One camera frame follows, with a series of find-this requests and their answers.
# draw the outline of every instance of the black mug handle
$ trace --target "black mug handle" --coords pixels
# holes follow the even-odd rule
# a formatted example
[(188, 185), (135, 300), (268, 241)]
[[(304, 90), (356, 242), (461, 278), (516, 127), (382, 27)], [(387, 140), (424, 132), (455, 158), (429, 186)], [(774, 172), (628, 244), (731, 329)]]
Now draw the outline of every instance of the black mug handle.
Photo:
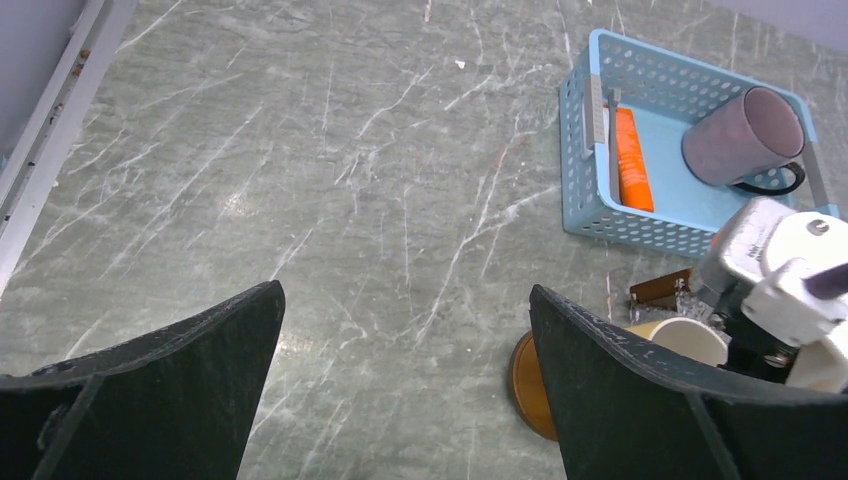
[(743, 192), (753, 193), (756, 195), (766, 195), (769, 197), (779, 197), (781, 195), (787, 195), (789, 193), (794, 192), (798, 187), (801, 186), (802, 183), (804, 183), (804, 179), (807, 178), (807, 174), (806, 172), (804, 172), (804, 169), (801, 168), (801, 165), (798, 165), (796, 162), (787, 163), (786, 165), (780, 168), (785, 168), (792, 172), (793, 175), (795, 175), (795, 181), (792, 182), (792, 185), (774, 190), (756, 187), (754, 185), (751, 185), (750, 183), (737, 183), (732, 186), (738, 188), (739, 190), (742, 190)]

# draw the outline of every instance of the cup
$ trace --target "cup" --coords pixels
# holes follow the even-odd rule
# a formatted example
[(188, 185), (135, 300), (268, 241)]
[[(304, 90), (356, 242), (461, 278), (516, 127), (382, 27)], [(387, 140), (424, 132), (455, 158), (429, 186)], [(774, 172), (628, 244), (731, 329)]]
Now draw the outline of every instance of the cup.
[(711, 366), (727, 362), (727, 344), (710, 327), (690, 318), (675, 317), (627, 328), (675, 353)]
[[(748, 89), (698, 122), (683, 135), (682, 147), (689, 170), (710, 185), (738, 184), (761, 195), (785, 195), (804, 181), (803, 170), (792, 162), (804, 148), (804, 127), (792, 105), (767, 87)], [(789, 187), (775, 191), (741, 183), (781, 167), (795, 174)]]

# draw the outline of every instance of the basket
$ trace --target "basket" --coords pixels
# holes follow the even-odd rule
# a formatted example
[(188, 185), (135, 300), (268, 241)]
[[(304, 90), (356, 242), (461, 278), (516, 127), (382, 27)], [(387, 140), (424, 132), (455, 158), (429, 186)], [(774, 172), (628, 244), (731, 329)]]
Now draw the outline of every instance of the basket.
[[(806, 104), (792, 92), (607, 31), (592, 32), (589, 46), (560, 88), (563, 227), (567, 232), (700, 257), (713, 235), (751, 197), (732, 187), (698, 180), (681, 153), (683, 134), (701, 118), (754, 86), (779, 92), (804, 126), (801, 160), (818, 210), (838, 216), (815, 154), (815, 128)], [(636, 119), (654, 212), (613, 200), (603, 108), (613, 90)], [(747, 179), (780, 188), (780, 170)], [(777, 197), (792, 206), (789, 196)]]

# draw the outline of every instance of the brown disc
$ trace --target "brown disc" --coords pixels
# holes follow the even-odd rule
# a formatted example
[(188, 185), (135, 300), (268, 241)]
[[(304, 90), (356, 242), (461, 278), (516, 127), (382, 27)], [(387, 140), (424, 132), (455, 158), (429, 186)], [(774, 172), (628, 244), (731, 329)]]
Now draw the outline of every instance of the brown disc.
[(542, 383), (539, 357), (533, 332), (527, 332), (515, 345), (509, 360), (507, 383), (512, 404), (518, 415), (534, 432), (557, 441), (558, 436), (548, 406), (548, 396)]

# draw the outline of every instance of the marble surface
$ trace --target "marble surface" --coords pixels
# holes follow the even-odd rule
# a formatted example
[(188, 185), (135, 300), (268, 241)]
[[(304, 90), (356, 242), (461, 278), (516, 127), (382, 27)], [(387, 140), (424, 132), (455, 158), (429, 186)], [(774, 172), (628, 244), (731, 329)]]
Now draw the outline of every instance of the marble surface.
[(627, 285), (691, 264), (562, 231), (557, 86), (595, 27), (796, 91), (848, 181), (848, 57), (698, 0), (141, 1), (0, 303), (0, 370), (277, 278), (240, 478), (562, 478), (505, 393), (531, 286), (626, 323)]

